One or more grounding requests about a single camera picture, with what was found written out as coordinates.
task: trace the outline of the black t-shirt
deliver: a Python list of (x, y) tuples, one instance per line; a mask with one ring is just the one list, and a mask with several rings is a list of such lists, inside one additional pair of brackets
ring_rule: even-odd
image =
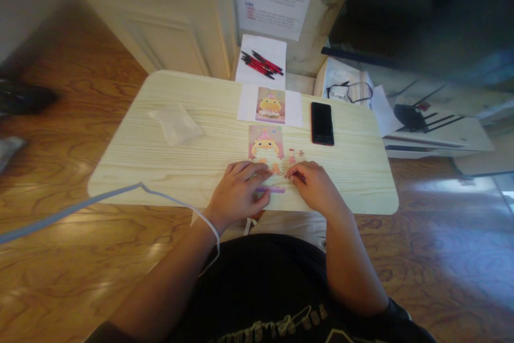
[[(390, 300), (359, 317), (335, 301), (325, 254), (293, 237), (257, 234), (221, 244), (218, 260), (198, 279), (172, 342), (434, 342)], [(133, 341), (106, 322), (87, 340)]]

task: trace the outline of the pink party hat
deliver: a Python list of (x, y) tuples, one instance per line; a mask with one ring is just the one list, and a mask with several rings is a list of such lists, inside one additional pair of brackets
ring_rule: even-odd
[(272, 138), (268, 134), (268, 129), (264, 128), (262, 130), (261, 136), (258, 138), (258, 140), (272, 140)]

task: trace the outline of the yellow duck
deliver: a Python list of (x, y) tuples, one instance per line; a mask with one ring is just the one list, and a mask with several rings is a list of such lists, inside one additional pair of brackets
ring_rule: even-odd
[(259, 110), (259, 114), (263, 117), (280, 117), (280, 110), (282, 106), (280, 105), (280, 102), (275, 98), (273, 93), (270, 93), (266, 98), (263, 98), (261, 103), (259, 104), (259, 107), (261, 108), (261, 110)]
[(262, 134), (256, 140), (254, 140), (255, 144), (252, 146), (252, 155), (257, 155), (257, 149), (273, 149), (277, 153), (277, 157), (279, 156), (279, 149), (274, 139), (272, 139), (268, 134), (268, 129), (264, 128), (262, 130)]

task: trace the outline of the hand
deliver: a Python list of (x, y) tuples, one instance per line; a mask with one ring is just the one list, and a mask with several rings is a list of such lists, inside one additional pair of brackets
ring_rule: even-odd
[(221, 235), (233, 222), (259, 213), (269, 204), (270, 191), (255, 201), (253, 193), (272, 176), (266, 164), (241, 161), (226, 167), (204, 215)]
[(325, 217), (341, 210), (348, 210), (325, 169), (314, 161), (303, 161), (293, 165), (289, 168), (287, 176), (306, 204)]

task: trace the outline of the cord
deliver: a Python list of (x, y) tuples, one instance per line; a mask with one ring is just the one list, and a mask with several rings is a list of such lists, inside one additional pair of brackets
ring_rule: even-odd
[(134, 189), (137, 189), (137, 188), (141, 188), (143, 189), (146, 193), (149, 193), (149, 194), (153, 194), (153, 195), (156, 195), (156, 196), (160, 196), (160, 197), (163, 197), (165, 199), (168, 199), (170, 201), (173, 201), (173, 202), (176, 202), (177, 204), (183, 206), (183, 207), (187, 207), (189, 209), (192, 209), (198, 216), (200, 216), (202, 218), (203, 221), (205, 221), (207, 223), (207, 225), (209, 226), (209, 228), (211, 229), (211, 231), (214, 233), (214, 236), (216, 237), (216, 250), (217, 250), (217, 255), (216, 257), (209, 263), (209, 265), (207, 267), (205, 267), (205, 269), (200, 273), (199, 276), (202, 276), (203, 273), (205, 271), (207, 271), (207, 269), (209, 269), (209, 267), (211, 265), (214, 264), (214, 262), (218, 259), (218, 257), (220, 256), (220, 235), (218, 234), (218, 231), (216, 230), (216, 228), (214, 228), (214, 225), (212, 225), (212, 223), (202, 214), (200, 213), (200, 211), (198, 209), (196, 209), (195, 207), (193, 207), (192, 205), (189, 205), (189, 204), (186, 204), (182, 201), (178, 201), (177, 199), (174, 199), (173, 197), (171, 196), (168, 196), (167, 194), (164, 194), (164, 193), (161, 193), (161, 192), (157, 192), (155, 190), (151, 190), (151, 189), (148, 189), (146, 187), (145, 184), (143, 184), (142, 182), (139, 182), (137, 184), (134, 184), (134, 185), (130, 185), (130, 186), (127, 186), (127, 187), (124, 187), (124, 188), (120, 188), (120, 189), (117, 189), (117, 190), (112, 190), (110, 192), (106, 192), (106, 193), (102, 193), (98, 196), (94, 196), (94, 197), (91, 197), (90, 199), (87, 199), (86, 201), (82, 201), (78, 204), (75, 204), (75, 205), (72, 205), (68, 208), (65, 208), (63, 209), (62, 211), (54, 214), (54, 215), (51, 215), (47, 218), (44, 218), (42, 220), (39, 220), (39, 221), (36, 221), (36, 222), (33, 222), (32, 224), (29, 224), (29, 225), (26, 225), (22, 228), (18, 228), (14, 231), (10, 231), (10, 232), (6, 232), (6, 233), (3, 233), (3, 234), (0, 234), (0, 244), (4, 244), (4, 243), (7, 243), (9, 241), (13, 241), (13, 240), (16, 240), (16, 239), (19, 239), (23, 236), (27, 236), (33, 232), (36, 232), (36, 231), (39, 231), (61, 219), (63, 219), (64, 217), (74, 213), (74, 212), (77, 212), (78, 210), (82, 209), (82, 208), (85, 208), (85, 207), (88, 207), (92, 204), (95, 204), (95, 203), (98, 203), (98, 201), (102, 201), (102, 200), (105, 200), (105, 199), (108, 199), (109, 197), (113, 197), (113, 196), (117, 196), (121, 193), (125, 193), (125, 192), (129, 192), (131, 190), (134, 190)]
[[(361, 98), (359, 100), (356, 100), (356, 101), (352, 101), (352, 98), (348, 95), (348, 92), (350, 91), (350, 87), (353, 86), (353, 85), (358, 85), (360, 83), (365, 83), (368, 88), (369, 88), (369, 93), (370, 93), (370, 96), (369, 97), (365, 97), (365, 98)], [(365, 101), (365, 100), (371, 100), (371, 98), (373, 98), (373, 89), (371, 87), (370, 84), (368, 84), (367, 82), (355, 82), (355, 83), (352, 83), (350, 85), (348, 85), (349, 82), (346, 81), (340, 85), (337, 85), (337, 84), (334, 84), (330, 87), (327, 88), (327, 98), (330, 99), (330, 91), (332, 90), (333, 87), (336, 87), (336, 86), (341, 86), (341, 87), (347, 87), (348, 89), (346, 90), (346, 98), (348, 98), (348, 100), (351, 102), (351, 103), (357, 103), (357, 102), (360, 102), (360, 101)]]

